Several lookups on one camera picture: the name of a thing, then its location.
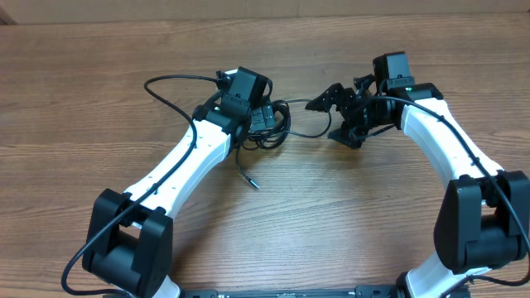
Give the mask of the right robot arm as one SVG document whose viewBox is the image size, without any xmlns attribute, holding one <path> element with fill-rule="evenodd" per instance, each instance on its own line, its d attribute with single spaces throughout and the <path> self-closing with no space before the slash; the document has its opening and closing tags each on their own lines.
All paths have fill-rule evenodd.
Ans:
<svg viewBox="0 0 530 298">
<path fill-rule="evenodd" d="M 487 157 L 460 127 L 440 90 L 419 84 L 404 52 L 373 60 L 350 88 L 333 84 L 307 104 L 343 118 L 330 138 L 357 149 L 391 128 L 422 150 L 445 195 L 433 231 L 435 250 L 391 286 L 356 286 L 357 297 L 467 297 L 475 281 L 529 256 L 529 179 Z"/>
</svg>

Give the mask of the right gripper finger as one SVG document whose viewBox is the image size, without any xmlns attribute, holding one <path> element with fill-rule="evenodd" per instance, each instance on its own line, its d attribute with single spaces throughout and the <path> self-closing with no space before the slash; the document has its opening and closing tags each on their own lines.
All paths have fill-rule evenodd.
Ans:
<svg viewBox="0 0 530 298">
<path fill-rule="evenodd" d="M 339 111 L 344 103 L 351 98 L 351 88 L 345 88 L 341 83 L 332 84 L 321 95 L 310 100 L 306 104 L 305 110 L 327 113 L 335 105 L 336 110 Z"/>
<path fill-rule="evenodd" d="M 367 138 L 367 130 L 362 127 L 341 127 L 330 132 L 328 138 L 351 149 L 359 149 Z"/>
</svg>

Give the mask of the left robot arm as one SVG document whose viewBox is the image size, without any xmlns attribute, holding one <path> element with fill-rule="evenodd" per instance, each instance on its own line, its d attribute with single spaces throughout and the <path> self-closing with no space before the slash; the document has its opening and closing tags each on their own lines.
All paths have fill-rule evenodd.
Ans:
<svg viewBox="0 0 530 298">
<path fill-rule="evenodd" d="M 239 67 L 212 78 L 216 92 L 186 117 L 178 144 L 145 177 L 119 193 L 104 190 L 94 202 L 82 267 L 110 288 L 104 297 L 178 297 L 169 277 L 173 222 L 206 174 L 244 142 L 253 116 L 268 104 L 272 81 Z"/>
</svg>

